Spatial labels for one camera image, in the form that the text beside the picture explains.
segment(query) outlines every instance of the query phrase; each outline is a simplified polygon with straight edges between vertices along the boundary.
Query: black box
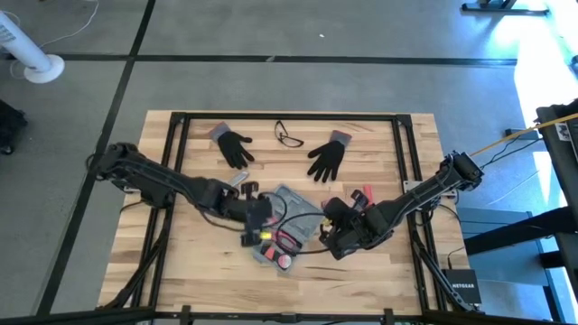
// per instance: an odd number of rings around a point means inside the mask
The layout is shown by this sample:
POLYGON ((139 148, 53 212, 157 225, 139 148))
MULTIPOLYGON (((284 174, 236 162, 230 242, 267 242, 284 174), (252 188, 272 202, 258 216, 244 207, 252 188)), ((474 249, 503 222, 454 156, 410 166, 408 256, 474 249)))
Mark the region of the black box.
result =
POLYGON ((443 270, 452 288, 468 304, 481 304, 478 278, 474 270, 443 270))

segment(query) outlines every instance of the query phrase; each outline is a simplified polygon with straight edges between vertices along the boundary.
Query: gray floor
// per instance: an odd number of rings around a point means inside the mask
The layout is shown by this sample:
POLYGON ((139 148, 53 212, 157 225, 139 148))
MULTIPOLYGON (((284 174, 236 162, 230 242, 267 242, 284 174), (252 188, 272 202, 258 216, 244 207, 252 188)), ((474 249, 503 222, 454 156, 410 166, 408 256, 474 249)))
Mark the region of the gray floor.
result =
MULTIPOLYGON (((127 54, 146 1, 100 3, 86 31, 47 50, 127 54)), ((549 35, 543 17, 461 15, 460 3, 162 0, 141 53, 515 59, 549 35)), ((0 0, 0 8, 18 14, 38 43, 75 31, 93 7, 84 1, 0 0)), ((0 317, 29 314, 36 307, 84 177, 84 158, 94 150, 123 67, 122 62, 67 62, 61 78, 35 86, 11 79, 7 64, 0 64, 0 97, 31 120, 17 152, 0 157, 0 260, 8 261, 0 266, 0 317)), ((525 76, 537 79, 539 72, 525 76)), ((525 126, 528 103, 544 104, 520 92, 519 73, 515 67, 138 62, 111 141, 137 141, 149 109, 427 112, 435 113, 444 151, 471 152, 500 138, 505 128, 525 126)), ((566 97, 556 93, 548 100, 566 97)), ((461 196, 461 206, 487 209, 491 203, 492 209, 539 213, 558 204, 555 190, 554 199, 543 195, 541 178, 526 181, 538 171, 532 151, 487 171, 479 189, 461 196)), ((94 308, 122 200, 109 184, 95 187, 54 311, 94 308)), ((484 294, 497 285, 509 284, 493 284, 484 294)), ((541 297, 514 294, 518 289, 502 291, 513 292, 509 298, 515 302, 541 303, 541 297)), ((549 317, 547 309, 516 305, 489 303, 487 311, 549 317)))

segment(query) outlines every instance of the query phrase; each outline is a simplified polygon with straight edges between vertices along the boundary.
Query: black bag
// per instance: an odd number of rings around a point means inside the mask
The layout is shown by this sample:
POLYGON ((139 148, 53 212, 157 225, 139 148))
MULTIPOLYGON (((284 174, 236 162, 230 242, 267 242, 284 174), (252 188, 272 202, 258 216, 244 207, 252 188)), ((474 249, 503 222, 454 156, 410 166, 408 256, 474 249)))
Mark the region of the black bag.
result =
POLYGON ((11 154, 14 151, 14 139, 18 132, 28 124, 24 112, 13 109, 0 99, 0 153, 11 154))

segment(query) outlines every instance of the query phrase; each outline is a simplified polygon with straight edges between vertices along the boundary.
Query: glove cuff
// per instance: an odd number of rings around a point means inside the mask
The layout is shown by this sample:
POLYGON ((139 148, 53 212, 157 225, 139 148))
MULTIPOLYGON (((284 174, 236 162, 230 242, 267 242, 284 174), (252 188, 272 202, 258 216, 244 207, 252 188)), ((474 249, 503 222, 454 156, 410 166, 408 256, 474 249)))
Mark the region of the glove cuff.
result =
POLYGON ((333 130, 333 132, 331 132, 331 137, 329 138, 329 141, 330 142, 338 141, 341 144, 343 144, 343 146, 347 146, 348 144, 350 144, 351 135, 343 133, 342 131, 333 130))
POLYGON ((230 131, 231 129, 225 122, 221 122, 217 124, 212 130, 209 131, 210 139, 214 142, 217 142, 219 138, 225 134, 226 132, 230 131))

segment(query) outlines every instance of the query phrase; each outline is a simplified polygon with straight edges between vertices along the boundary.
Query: black metal stand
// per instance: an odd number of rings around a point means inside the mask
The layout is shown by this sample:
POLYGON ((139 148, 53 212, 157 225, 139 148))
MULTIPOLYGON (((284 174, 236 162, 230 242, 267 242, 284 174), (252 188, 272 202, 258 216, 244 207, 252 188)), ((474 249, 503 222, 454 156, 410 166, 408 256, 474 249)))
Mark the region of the black metal stand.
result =
POLYGON ((527 5, 516 5, 517 0, 482 0, 481 3, 465 3, 461 5, 464 12, 503 13, 503 14, 546 14, 545 6, 534 9, 527 5))
POLYGON ((572 211, 569 207, 564 207, 470 237, 464 240, 464 243, 468 255, 474 255, 556 233, 573 233, 575 230, 572 211))
MULTIPOLYGON (((383 121, 391 123, 393 127, 394 143, 396 147, 396 156, 398 160, 399 173, 401 175, 400 187, 403 181, 407 181, 406 162, 404 159, 404 151, 400 134, 400 126, 406 128, 407 143, 410 157, 412 160, 413 172, 416 180, 422 179, 419 159, 417 156, 417 147, 415 144, 413 126, 410 115, 338 115, 338 114, 267 114, 267 113, 173 113, 171 123, 165 142, 162 164, 166 165, 170 160, 173 138, 176 133, 178 125, 182 125, 181 135, 179 139, 179 146, 177 156, 175 159, 174 169, 180 171, 184 157, 184 149, 186 147, 187 137, 189 133, 189 126, 195 119, 271 119, 271 120, 363 120, 363 121, 383 121)), ((394 325, 395 322, 419 322, 429 324, 542 324, 546 322, 533 320, 520 320, 511 318, 502 318, 494 316, 485 316, 472 312, 446 311, 446 300, 439 286, 436 284, 435 297, 439 311, 433 311, 429 307, 428 295, 425 286, 424 270, 420 256, 414 251, 413 254, 415 280, 417 284, 417 293, 422 309, 423 315, 394 315, 391 309, 384 309, 382 314, 375 315, 358 315, 358 314, 302 314, 302 313, 231 313, 231 312, 194 312, 191 311, 191 306, 183 306, 178 312, 157 312, 156 305, 158 303, 158 295, 161 286, 161 279, 163 275, 164 258, 166 256, 167 238, 171 231, 172 214, 174 206, 169 207, 164 213, 163 227, 160 235, 154 242, 154 228, 160 211, 152 209, 149 216, 149 223, 145 233, 143 244, 143 252, 141 255, 140 265, 131 277, 126 287, 121 290, 118 296, 111 303, 104 307, 98 308, 96 311, 82 311, 52 315, 38 315, 31 317, 12 318, 0 320, 0 325, 33 325, 33 324, 82 324, 82 325, 108 325, 108 324, 125 324, 142 320, 153 319, 173 319, 180 320, 182 325, 191 325, 195 320, 272 320, 281 323, 296 323, 300 321, 358 321, 358 322, 379 322, 383 325, 394 325), (147 307, 137 307, 141 301, 142 287, 145 280, 145 275, 148 268, 156 260, 154 269, 154 277, 152 280, 152 289, 149 296, 147 307), (132 295, 130 308, 124 308, 128 298, 132 295)), ((410 237, 416 232, 415 216, 408 218, 408 228, 410 237)), ((431 226, 424 227, 424 239, 426 242, 428 253, 434 256, 437 264, 437 254, 435 252, 435 244, 433 238, 433 231, 431 226)), ((54 269, 57 276, 61 276, 64 268, 54 269)))

